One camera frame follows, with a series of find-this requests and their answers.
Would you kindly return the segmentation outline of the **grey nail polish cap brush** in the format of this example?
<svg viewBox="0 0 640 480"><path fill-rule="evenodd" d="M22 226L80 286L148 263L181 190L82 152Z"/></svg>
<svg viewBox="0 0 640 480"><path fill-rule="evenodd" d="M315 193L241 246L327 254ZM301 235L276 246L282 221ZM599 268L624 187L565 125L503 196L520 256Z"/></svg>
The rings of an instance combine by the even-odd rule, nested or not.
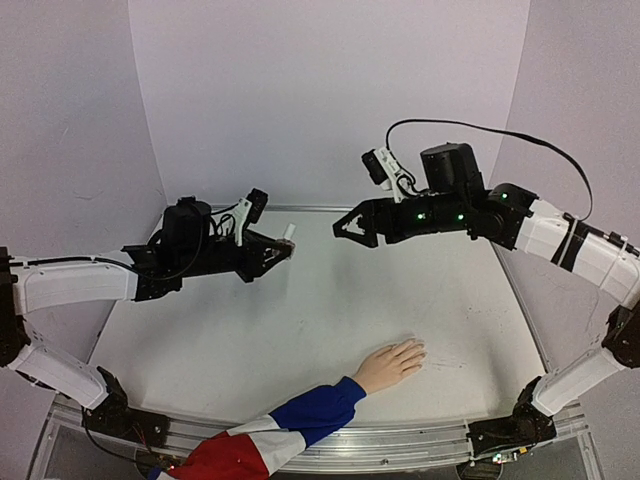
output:
<svg viewBox="0 0 640 480"><path fill-rule="evenodd" d="M295 224L292 224L292 223L288 224L283 234L283 239L285 241L291 241L294 236L295 230L296 230Z"/></svg>

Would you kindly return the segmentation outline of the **red nail polish bottle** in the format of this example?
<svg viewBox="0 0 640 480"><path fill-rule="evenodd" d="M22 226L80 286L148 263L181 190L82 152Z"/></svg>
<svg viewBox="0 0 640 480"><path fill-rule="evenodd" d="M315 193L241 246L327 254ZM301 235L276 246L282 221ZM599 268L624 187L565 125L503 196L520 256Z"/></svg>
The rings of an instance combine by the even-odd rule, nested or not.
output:
<svg viewBox="0 0 640 480"><path fill-rule="evenodd" d="M277 243L281 246L282 250L286 253L285 260L291 260L293 258L296 244L288 239L278 239Z"/></svg>

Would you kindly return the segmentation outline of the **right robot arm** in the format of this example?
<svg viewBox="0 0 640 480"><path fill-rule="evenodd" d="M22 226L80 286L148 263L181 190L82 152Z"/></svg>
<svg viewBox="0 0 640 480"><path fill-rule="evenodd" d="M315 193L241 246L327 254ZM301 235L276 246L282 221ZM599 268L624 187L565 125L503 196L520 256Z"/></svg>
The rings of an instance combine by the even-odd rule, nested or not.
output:
<svg viewBox="0 0 640 480"><path fill-rule="evenodd" d="M496 421L508 432L550 427L555 414L639 364L639 251L511 183L484 184L472 148L444 144L421 155L427 187L387 148L362 162L385 196L361 202L333 232L369 248L463 232L489 241L526 313L546 373Z"/></svg>

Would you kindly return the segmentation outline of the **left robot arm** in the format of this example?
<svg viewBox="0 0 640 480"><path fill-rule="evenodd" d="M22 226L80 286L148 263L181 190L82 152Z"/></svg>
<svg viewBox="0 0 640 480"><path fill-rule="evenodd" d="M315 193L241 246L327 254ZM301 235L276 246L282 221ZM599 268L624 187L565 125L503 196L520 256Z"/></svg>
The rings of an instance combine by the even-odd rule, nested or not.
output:
<svg viewBox="0 0 640 480"><path fill-rule="evenodd" d="M219 210L183 197L146 242L109 253L29 258L2 248L2 368L75 401L111 435L128 435L135 416L124 389L88 362L113 307L177 293L189 279L232 273L251 283L290 259L294 225L278 238L253 228L266 202L258 190Z"/></svg>

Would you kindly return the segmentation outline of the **mannequin hand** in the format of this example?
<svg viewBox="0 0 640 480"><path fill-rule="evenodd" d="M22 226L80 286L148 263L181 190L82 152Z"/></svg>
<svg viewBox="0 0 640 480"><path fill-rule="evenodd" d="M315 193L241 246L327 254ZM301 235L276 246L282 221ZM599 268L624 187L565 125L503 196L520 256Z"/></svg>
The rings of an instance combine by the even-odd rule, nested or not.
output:
<svg viewBox="0 0 640 480"><path fill-rule="evenodd" d="M411 338L371 353L352 379L367 395L371 395L397 385L418 372L425 358L424 343Z"/></svg>

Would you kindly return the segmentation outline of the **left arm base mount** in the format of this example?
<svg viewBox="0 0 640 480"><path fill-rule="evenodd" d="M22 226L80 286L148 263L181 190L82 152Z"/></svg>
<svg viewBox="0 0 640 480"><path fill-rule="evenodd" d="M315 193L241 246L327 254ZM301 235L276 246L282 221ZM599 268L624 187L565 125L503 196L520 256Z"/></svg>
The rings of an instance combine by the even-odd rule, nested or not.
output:
<svg viewBox="0 0 640 480"><path fill-rule="evenodd" d="M83 413L82 425L91 432L139 441L149 447L162 447L168 435L169 418L130 407L128 396L118 379L100 366L97 371L106 383L107 397L95 408Z"/></svg>

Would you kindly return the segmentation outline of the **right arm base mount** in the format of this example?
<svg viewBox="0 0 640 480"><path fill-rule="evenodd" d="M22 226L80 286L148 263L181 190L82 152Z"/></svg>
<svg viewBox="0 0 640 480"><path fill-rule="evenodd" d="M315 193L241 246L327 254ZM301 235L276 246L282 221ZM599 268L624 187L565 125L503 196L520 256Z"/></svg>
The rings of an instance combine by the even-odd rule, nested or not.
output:
<svg viewBox="0 0 640 480"><path fill-rule="evenodd" d="M541 376L538 376L526 385L509 416L475 421L468 425L466 437L471 441L476 458L533 447L556 437L553 417L533 406L533 391L540 380Z"/></svg>

